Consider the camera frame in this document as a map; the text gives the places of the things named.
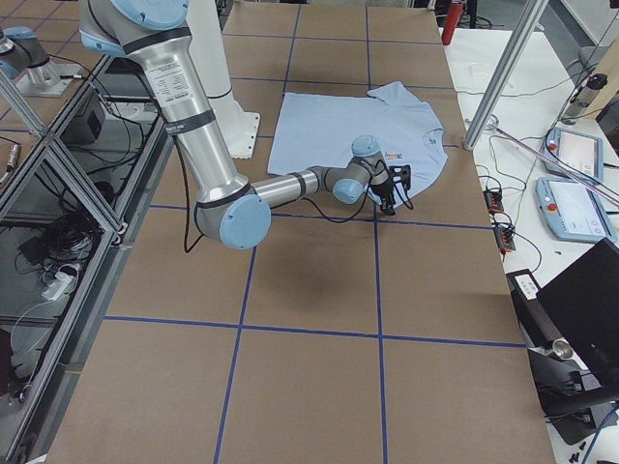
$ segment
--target white wall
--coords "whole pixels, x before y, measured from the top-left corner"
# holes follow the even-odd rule
[[[619,12],[608,6],[608,0],[561,0],[561,2],[595,44],[600,41],[606,27]],[[619,20],[615,20],[601,45],[612,44],[618,36]]]

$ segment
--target light blue t-shirt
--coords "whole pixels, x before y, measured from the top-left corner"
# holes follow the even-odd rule
[[[393,82],[369,91],[368,98],[286,93],[268,172],[345,167],[352,158],[350,145],[363,134],[378,140],[387,164],[411,165],[411,197],[427,189],[447,161],[443,127],[430,105]]]

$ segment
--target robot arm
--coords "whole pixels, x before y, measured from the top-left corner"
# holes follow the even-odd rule
[[[58,71],[31,29],[0,28],[0,70],[14,79],[25,69],[35,87],[45,88],[60,81]]]
[[[271,207],[320,190],[352,204],[368,185],[392,214],[393,176],[370,136],[355,140],[344,168],[312,167],[254,185],[237,172],[189,55],[188,2],[80,0],[80,32],[88,48],[126,56],[144,70],[198,185],[193,218],[200,232],[228,247],[255,247],[269,230]]]

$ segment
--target blue joint cap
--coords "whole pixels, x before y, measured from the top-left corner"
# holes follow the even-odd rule
[[[380,146],[371,135],[360,135],[352,142],[352,154],[355,157],[371,157],[380,152]]]
[[[4,30],[4,35],[9,39],[36,39],[37,35],[26,26],[10,27]]]
[[[89,50],[96,51],[97,53],[104,53],[106,55],[116,56],[118,58],[124,58],[127,56],[123,47],[116,42],[103,39],[92,34],[79,30],[81,34],[82,44]]]
[[[174,29],[185,22],[189,0],[110,0],[135,24],[155,31]]]
[[[366,188],[355,179],[339,179],[333,186],[333,196],[346,205],[355,203]]]
[[[220,224],[221,242],[248,249],[258,245],[271,227],[271,208],[256,194],[242,196],[225,210]]]
[[[6,61],[0,60],[0,71],[3,71],[9,79],[15,79],[19,75],[19,71],[16,70]]]

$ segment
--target white desk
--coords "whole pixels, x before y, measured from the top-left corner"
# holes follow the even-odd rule
[[[446,46],[447,60],[457,90],[468,93],[483,93],[492,76],[494,68],[510,37],[509,31],[482,31],[456,29],[451,45]],[[535,93],[541,89],[552,87],[561,81],[565,82],[553,89],[541,92],[535,96],[514,98],[503,97],[499,100],[493,113],[499,118],[499,127],[511,135],[523,137],[541,137],[557,117],[563,102],[574,89],[568,80],[558,57],[554,53],[545,35],[536,32],[526,46],[516,68],[509,79],[503,95]],[[462,117],[472,119],[482,95],[458,93],[458,102]],[[580,119],[575,126],[569,126],[574,131],[590,133],[604,140],[604,161],[617,163],[617,156],[604,137],[604,133],[595,120]],[[489,174],[496,177],[503,188],[521,188],[522,183],[503,176],[496,171],[495,163],[488,143],[492,132],[485,132],[474,150],[477,164],[488,168]],[[539,148],[540,140],[525,140],[533,148]],[[514,143],[501,138],[493,138],[492,145],[496,153],[498,167],[502,172],[526,179],[535,156],[519,149]],[[612,189],[619,188],[619,172],[616,169],[604,170],[604,183]],[[486,170],[478,167],[480,175]],[[542,265],[535,272],[536,279],[542,286],[570,266],[582,253],[591,247],[590,244],[562,242],[554,238],[545,226],[544,220],[535,202],[535,180],[548,176],[540,160],[533,170],[522,197],[519,219],[516,231],[537,245],[542,252]],[[521,194],[515,190],[504,191],[503,205],[506,212],[516,220],[517,205]],[[604,203],[608,210],[616,208]],[[615,228],[619,227],[619,217],[611,217]],[[516,237],[516,251],[508,253],[504,262],[505,272],[524,268],[533,269],[538,262],[538,255],[525,241]],[[573,452],[580,451],[580,460],[584,452],[577,445],[566,445],[554,427],[548,427],[557,462],[567,462]],[[596,459],[619,459],[619,426],[608,427],[596,443],[588,464]]]

